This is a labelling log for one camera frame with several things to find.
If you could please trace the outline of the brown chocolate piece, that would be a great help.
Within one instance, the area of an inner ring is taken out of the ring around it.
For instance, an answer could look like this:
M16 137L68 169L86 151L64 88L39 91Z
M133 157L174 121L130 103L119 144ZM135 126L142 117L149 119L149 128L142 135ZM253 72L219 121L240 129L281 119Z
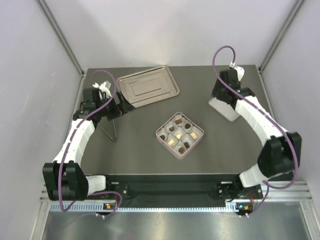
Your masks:
M182 123L182 120L181 119L178 119L175 121L175 123L178 125L178 124L181 124Z

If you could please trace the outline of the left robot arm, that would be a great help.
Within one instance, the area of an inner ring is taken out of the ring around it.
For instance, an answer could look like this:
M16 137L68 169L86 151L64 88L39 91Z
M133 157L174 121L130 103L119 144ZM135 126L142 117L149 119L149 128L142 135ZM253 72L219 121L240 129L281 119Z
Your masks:
M106 175L85 175L81 161L101 119L112 121L135 107L121 91L110 93L107 87L95 85L85 88L82 94L83 100L72 116L71 128L60 152L42 168L51 201L83 201L94 193L106 199L114 191Z

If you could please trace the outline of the milk brown chocolate block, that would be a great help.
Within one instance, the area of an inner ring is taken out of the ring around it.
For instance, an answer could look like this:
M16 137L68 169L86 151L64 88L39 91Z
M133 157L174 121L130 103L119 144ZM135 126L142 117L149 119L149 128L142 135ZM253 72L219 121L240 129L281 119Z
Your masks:
M178 151L182 154L184 152L184 148L180 147Z

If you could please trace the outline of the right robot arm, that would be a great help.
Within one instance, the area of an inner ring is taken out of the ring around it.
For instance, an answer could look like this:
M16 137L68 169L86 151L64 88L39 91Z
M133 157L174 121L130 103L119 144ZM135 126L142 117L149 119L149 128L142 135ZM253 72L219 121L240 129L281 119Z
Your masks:
M238 117L249 124L258 136L262 150L257 163L232 180L232 196L245 198L252 187L289 172L297 172L300 165L302 137L288 132L260 105L253 91L241 87L242 67L222 70L211 93L209 105L228 121Z

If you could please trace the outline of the silver tin lid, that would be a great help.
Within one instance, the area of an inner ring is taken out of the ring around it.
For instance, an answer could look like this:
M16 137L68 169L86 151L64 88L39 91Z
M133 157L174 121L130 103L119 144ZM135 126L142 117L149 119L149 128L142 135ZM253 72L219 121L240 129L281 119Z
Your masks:
M208 104L221 114L229 122L234 122L240 115L231 107L231 105L212 97Z

